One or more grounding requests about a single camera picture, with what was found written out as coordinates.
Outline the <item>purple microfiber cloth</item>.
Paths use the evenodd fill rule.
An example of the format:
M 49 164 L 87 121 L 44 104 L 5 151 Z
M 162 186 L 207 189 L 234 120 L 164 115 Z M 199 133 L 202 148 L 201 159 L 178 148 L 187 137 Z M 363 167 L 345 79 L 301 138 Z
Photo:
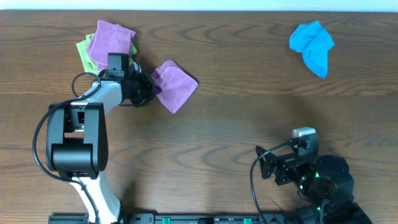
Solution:
M 160 88 L 157 94 L 160 102 L 175 114 L 192 96 L 198 82 L 173 60 L 166 60 L 151 75 Z

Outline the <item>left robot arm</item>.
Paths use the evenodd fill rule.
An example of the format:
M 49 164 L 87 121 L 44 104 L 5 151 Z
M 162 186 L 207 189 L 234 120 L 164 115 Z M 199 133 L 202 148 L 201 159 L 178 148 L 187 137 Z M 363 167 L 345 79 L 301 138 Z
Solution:
M 141 107 L 159 92 L 153 79 L 128 54 L 109 53 L 108 66 L 89 90 L 74 99 L 50 105 L 47 123 L 46 171 L 71 184 L 88 214 L 82 223 L 120 223 L 121 202 L 111 189 L 106 115 L 125 100 Z

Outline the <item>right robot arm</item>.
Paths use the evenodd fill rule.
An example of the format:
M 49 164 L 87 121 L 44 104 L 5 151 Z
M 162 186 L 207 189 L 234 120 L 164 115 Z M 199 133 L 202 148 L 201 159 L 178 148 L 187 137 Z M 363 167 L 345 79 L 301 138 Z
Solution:
M 270 150 L 256 147 L 263 179 L 275 175 L 277 185 L 293 182 L 299 197 L 310 206 L 272 217 L 276 223 L 371 223 L 354 202 L 354 179 L 342 157 L 318 155 L 316 144 L 284 143 Z

